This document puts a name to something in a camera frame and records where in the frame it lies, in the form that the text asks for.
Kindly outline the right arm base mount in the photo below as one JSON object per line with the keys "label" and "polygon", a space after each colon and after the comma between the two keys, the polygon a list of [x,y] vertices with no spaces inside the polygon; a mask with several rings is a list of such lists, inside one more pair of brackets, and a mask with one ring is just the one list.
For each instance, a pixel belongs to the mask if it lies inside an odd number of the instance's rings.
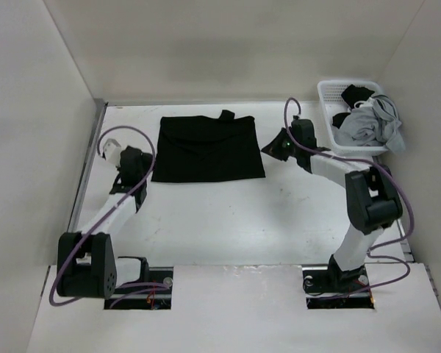
{"label": "right arm base mount", "polygon": [[369,285],[364,266],[337,281],[327,268],[305,268],[302,274],[306,306],[310,310],[374,309],[369,289],[355,293]]}

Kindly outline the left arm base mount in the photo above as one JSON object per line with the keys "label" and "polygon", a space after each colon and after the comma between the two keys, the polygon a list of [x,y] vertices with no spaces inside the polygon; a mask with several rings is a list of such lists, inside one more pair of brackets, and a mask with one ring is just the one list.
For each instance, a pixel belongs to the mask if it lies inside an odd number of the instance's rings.
{"label": "left arm base mount", "polygon": [[104,300],[105,310],[170,310],[173,292],[173,268],[146,268],[141,278],[115,289]]}

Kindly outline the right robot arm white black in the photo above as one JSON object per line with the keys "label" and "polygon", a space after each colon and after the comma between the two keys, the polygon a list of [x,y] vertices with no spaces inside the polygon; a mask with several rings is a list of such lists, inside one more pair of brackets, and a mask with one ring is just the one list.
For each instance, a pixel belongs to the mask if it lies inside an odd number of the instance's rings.
{"label": "right robot arm white black", "polygon": [[303,270],[304,291],[311,295],[353,293],[368,286],[365,260],[370,248],[403,213],[389,170],[371,161],[346,159],[319,147],[313,123],[294,117],[288,128],[262,153],[281,161],[294,158],[310,174],[327,178],[345,190],[349,228],[340,247],[322,270]]}

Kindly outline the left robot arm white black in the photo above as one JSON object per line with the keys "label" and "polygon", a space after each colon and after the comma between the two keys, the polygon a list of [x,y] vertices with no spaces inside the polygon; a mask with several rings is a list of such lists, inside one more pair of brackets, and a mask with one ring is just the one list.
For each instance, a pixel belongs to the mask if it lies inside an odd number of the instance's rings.
{"label": "left robot arm white black", "polygon": [[124,285],[134,293],[142,293],[150,285],[146,259],[116,257],[112,237],[145,201],[154,157],[128,146],[105,152],[104,159],[118,172],[106,203],[84,227],[65,232],[59,239],[53,292],[61,297],[108,299]]}

